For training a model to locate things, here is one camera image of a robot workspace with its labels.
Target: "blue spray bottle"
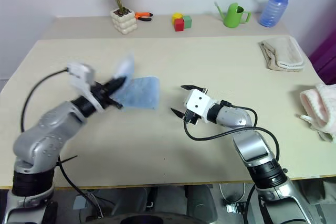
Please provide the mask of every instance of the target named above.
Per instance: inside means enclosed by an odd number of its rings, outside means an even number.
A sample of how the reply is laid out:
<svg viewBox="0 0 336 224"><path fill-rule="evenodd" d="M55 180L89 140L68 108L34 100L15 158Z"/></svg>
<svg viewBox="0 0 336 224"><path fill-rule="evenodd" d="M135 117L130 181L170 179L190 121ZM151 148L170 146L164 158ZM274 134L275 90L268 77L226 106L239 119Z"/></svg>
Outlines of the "blue spray bottle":
<svg viewBox="0 0 336 224"><path fill-rule="evenodd" d="M269 0L263 10L259 23L266 27L275 26L288 6L288 0Z"/></svg>

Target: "green block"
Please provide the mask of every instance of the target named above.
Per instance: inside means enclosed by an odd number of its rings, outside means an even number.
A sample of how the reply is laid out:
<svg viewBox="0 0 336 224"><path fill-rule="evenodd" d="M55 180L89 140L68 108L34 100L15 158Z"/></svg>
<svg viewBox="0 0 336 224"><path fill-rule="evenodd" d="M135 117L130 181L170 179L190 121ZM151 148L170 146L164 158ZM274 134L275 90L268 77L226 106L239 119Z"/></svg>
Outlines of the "green block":
<svg viewBox="0 0 336 224"><path fill-rule="evenodd" d="M191 17L190 16L183 16L184 21L184 29L191 28Z"/></svg>

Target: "orange pliers handle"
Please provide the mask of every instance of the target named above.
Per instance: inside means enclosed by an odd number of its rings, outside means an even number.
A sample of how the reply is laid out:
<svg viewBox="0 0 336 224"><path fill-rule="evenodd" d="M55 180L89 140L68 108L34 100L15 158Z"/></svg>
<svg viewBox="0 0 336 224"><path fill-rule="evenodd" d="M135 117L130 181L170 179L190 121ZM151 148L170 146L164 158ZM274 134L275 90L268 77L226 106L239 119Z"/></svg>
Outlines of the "orange pliers handle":
<svg viewBox="0 0 336 224"><path fill-rule="evenodd" d="M141 21L151 21L152 18L144 18L144 17L152 17L152 13L135 13L135 18Z"/></svg>

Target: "folded towel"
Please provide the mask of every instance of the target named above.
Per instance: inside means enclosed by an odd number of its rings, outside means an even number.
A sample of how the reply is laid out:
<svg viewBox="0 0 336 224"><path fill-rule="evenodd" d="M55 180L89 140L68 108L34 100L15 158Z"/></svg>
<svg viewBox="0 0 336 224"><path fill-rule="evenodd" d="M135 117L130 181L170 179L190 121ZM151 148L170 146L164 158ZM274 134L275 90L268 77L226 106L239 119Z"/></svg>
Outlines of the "folded towel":
<svg viewBox="0 0 336 224"><path fill-rule="evenodd" d="M336 142L336 84L318 84L316 89L300 93L308 115L300 118L309 122L325 141Z"/></svg>
<svg viewBox="0 0 336 224"><path fill-rule="evenodd" d="M291 36L263 40L259 45L269 69L301 71L305 66L305 53Z"/></svg>

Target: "beige table surface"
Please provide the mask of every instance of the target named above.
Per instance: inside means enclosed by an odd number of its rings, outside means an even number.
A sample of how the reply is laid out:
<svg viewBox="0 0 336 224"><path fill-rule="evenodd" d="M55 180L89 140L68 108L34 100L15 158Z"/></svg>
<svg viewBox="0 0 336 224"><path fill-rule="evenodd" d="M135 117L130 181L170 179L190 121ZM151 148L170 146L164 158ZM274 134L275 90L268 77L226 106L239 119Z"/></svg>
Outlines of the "beige table surface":
<svg viewBox="0 0 336 224"><path fill-rule="evenodd" d="M226 31L219 25L213 29ZM185 135L182 121L170 111L170 107L183 110L187 96L187 91L179 88L183 84L207 87L215 99L254 108L259 115L258 125L278 138L280 163L291 178L336 174L336 145L321 141L307 123L297 118L304 113L300 91L321 80L308 59L305 70L299 73L267 69L257 43L276 35L60 39L64 36L58 31L53 36L59 38L44 37L35 44L0 94L0 188L12 185L12 145L19 136L20 112L32 86L69 61L92 65L97 81L107 81L118 59L130 50L135 54L136 77L160 78L159 108L109 108L89 118L61 153L62 158L78 155L64 165L76 185L101 188L250 180L229 136L196 142ZM76 96L67 74L48 80L32 97L26 128L47 110ZM224 130L203 122L189 129L195 136ZM265 138L274 150L272 140ZM55 185L68 187L57 168Z"/></svg>

